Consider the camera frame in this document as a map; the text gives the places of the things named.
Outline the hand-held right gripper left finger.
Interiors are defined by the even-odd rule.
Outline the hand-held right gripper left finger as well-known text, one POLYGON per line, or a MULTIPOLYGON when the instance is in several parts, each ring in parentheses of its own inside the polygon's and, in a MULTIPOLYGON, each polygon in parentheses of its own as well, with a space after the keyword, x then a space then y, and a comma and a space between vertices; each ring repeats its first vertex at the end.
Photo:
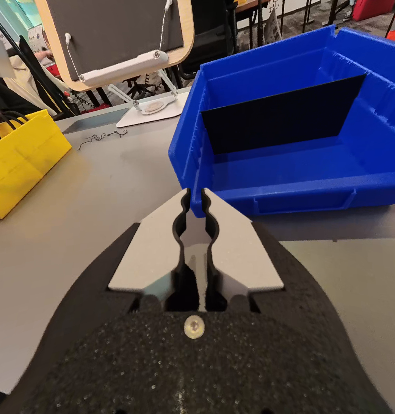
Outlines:
POLYGON ((167 311, 199 309, 197 280, 180 238, 189 209, 190 189, 183 189, 140 222, 109 282, 111 291, 153 295, 167 311))

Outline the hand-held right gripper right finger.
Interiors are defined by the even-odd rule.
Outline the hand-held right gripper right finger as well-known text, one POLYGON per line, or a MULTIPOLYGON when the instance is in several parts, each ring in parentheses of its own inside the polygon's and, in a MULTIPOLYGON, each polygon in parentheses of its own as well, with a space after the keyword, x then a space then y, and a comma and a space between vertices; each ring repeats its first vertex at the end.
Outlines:
POLYGON ((225 311, 237 295, 284 289, 252 221, 210 189, 203 189, 207 249, 205 309, 225 311))

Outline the blue plastic bin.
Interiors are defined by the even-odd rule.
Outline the blue plastic bin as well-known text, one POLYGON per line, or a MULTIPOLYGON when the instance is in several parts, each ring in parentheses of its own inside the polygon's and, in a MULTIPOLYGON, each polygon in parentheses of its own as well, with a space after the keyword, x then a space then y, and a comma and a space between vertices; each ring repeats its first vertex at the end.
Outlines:
POLYGON ((200 66, 168 150, 190 208, 247 216, 395 204, 395 42, 329 26, 200 66), (201 111, 366 74, 340 134, 214 155, 201 111))

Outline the yellow plastic bin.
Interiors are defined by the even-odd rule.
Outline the yellow plastic bin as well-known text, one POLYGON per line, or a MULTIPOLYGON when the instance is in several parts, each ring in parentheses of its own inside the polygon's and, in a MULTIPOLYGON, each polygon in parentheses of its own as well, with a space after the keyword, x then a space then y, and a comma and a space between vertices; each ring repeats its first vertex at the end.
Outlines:
POLYGON ((0 220, 71 148, 47 110, 0 113, 0 220))

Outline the black bin divider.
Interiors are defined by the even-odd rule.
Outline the black bin divider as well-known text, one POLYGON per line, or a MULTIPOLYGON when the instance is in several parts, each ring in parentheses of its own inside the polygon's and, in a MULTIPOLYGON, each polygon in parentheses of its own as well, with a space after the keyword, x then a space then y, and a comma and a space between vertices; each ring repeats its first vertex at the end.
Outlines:
POLYGON ((366 74, 201 111, 214 155, 340 134, 366 74))

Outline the white panel stand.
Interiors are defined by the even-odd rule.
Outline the white panel stand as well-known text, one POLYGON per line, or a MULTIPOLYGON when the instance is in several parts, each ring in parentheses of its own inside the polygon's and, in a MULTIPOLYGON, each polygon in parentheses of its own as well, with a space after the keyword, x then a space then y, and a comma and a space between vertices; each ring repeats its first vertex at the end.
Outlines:
POLYGON ((79 80, 85 86, 94 86, 96 83, 107 84, 110 91, 112 91, 124 101, 132 103, 133 108, 121 118, 121 120, 116 124, 116 127, 127 127, 138 125, 143 122, 152 122, 155 120, 153 117, 160 112, 164 112, 164 116, 162 116, 161 119, 169 118, 168 112, 165 109, 170 104, 178 105, 178 90, 163 70, 163 64, 168 62, 169 56, 161 48, 163 42, 165 17, 172 4, 173 1, 168 0, 164 6, 161 36, 158 49, 148 51, 146 53, 138 55, 133 59, 126 60, 124 62, 114 64, 103 69, 96 69, 80 74, 76 68, 70 51, 72 36, 70 33, 65 33, 67 51, 71 58, 74 69, 79 77, 79 80), (145 71, 146 69, 151 69, 153 66, 158 67, 158 75, 168 84, 171 91, 171 98, 154 98, 150 101, 147 101, 146 103, 141 104, 138 100, 130 98, 127 94, 123 93, 120 89, 111 83, 115 77, 122 77, 124 75, 128 77, 128 75, 132 75, 134 72, 145 71))

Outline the black office chair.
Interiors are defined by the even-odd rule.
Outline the black office chair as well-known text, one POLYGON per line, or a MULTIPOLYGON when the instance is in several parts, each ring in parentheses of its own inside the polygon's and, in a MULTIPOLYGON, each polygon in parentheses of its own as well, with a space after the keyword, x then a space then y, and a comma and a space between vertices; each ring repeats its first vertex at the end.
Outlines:
POLYGON ((231 56, 237 51, 237 28, 232 0, 192 0, 194 43, 190 54, 178 65, 184 80, 195 78, 202 64, 231 56))

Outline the red plastic bin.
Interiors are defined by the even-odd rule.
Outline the red plastic bin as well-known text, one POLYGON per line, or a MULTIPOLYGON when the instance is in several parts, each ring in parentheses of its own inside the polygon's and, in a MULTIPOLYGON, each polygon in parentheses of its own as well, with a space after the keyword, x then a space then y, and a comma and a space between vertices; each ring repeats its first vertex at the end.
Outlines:
POLYGON ((390 13, 395 0, 357 0, 355 2, 352 19, 356 22, 390 13))

